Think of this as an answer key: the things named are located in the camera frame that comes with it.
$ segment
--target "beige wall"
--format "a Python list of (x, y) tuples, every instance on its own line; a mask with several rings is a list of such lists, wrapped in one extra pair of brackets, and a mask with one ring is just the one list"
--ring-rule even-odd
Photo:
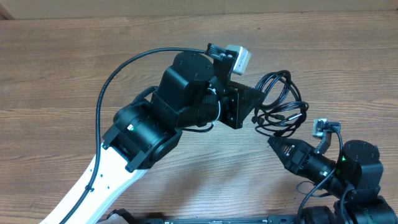
[(0, 0), (15, 19), (395, 10), (398, 0)]

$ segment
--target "white arm casing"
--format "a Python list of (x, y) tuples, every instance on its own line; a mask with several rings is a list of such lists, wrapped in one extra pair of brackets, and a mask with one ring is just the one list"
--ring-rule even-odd
[[(77, 183), (64, 196), (62, 201), (40, 224), (58, 224), (76, 204), (93, 173), (95, 157)], [(125, 169), (127, 161), (112, 147), (107, 150), (101, 147), (101, 158), (94, 191), (89, 192), (67, 224), (96, 223), (112, 203), (130, 185), (140, 179), (147, 170), (135, 170), (133, 173)]]

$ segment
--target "wooden surface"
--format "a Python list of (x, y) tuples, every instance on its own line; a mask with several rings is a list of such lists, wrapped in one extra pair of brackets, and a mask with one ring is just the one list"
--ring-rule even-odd
[(398, 0), (0, 0), (15, 19), (396, 10)]
[[(0, 223), (38, 223), (81, 176), (95, 153), (98, 93), (119, 64), (157, 47), (205, 49), (209, 42), (252, 52), (246, 74), (232, 77), (243, 84), (291, 71), (310, 104), (294, 138), (316, 145), (312, 121), (327, 117), (342, 122), (345, 141), (377, 144), (381, 194), (398, 211), (397, 21), (397, 11), (1, 21)], [(105, 94), (102, 133), (119, 108), (159, 84), (174, 55), (142, 58), (116, 77)], [(327, 156), (336, 159), (332, 142)], [(302, 180), (283, 168), (249, 117), (238, 131), (218, 123), (210, 133), (184, 133), (111, 209), (179, 218), (294, 213)]]

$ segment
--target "wooden table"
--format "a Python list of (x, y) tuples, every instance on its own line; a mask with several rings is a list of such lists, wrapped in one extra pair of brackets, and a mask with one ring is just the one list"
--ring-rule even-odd
[[(381, 194), (398, 211), (397, 11), (122, 17), (0, 22), (0, 223), (38, 223), (80, 177), (95, 153), (98, 93), (119, 64), (157, 47), (205, 49), (209, 42), (252, 52), (246, 74), (232, 77), (243, 84), (292, 72), (310, 104), (293, 138), (316, 145), (312, 121), (327, 117), (342, 122), (345, 141), (377, 144)], [(174, 55), (145, 57), (116, 77), (105, 94), (102, 133), (119, 108), (159, 84)], [(110, 209), (178, 218), (295, 213), (303, 179), (283, 168), (250, 118), (237, 131), (218, 123), (210, 133), (184, 133)], [(327, 156), (336, 159), (332, 141)]]

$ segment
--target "robotic hand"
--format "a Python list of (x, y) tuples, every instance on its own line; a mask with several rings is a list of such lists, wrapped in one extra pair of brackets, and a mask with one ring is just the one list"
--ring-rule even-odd
[[(129, 63), (149, 54), (182, 51), (166, 69), (159, 87), (152, 86), (132, 103), (119, 110), (114, 124), (100, 136), (100, 107), (106, 87)], [(204, 55), (213, 59), (213, 63)], [(229, 45), (226, 49), (208, 44), (206, 51), (197, 49), (155, 49), (124, 62), (108, 78), (99, 95), (96, 110), (97, 151), (82, 177), (41, 222), (96, 223), (110, 205), (148, 169), (175, 148), (183, 131), (210, 131), (215, 121), (233, 129), (242, 128), (243, 120), (254, 109), (256, 131), (269, 136), (268, 143), (285, 168), (295, 175), (313, 181), (316, 186), (305, 197), (297, 215), (273, 215), (260, 219), (229, 220), (135, 220), (125, 210), (114, 211), (103, 223), (397, 223), (397, 217), (382, 197), (379, 181), (382, 164), (377, 147), (364, 141), (349, 141), (343, 147), (340, 124), (316, 120), (314, 136), (322, 138), (318, 147), (304, 141), (288, 139), (306, 120), (308, 104), (301, 100), (289, 71), (265, 75), (255, 88), (231, 81), (231, 74), (242, 75), (251, 54), (243, 47)], [(266, 95), (278, 82), (285, 86), (275, 102), (263, 105)], [(289, 92), (295, 101), (284, 103)], [(152, 94), (150, 101), (145, 97)], [(285, 117), (280, 112), (300, 110)], [(190, 126), (209, 128), (192, 129)], [(331, 134), (340, 140), (337, 162), (323, 154), (330, 145)], [(324, 188), (340, 198), (335, 215), (328, 207), (303, 206), (317, 189)]]

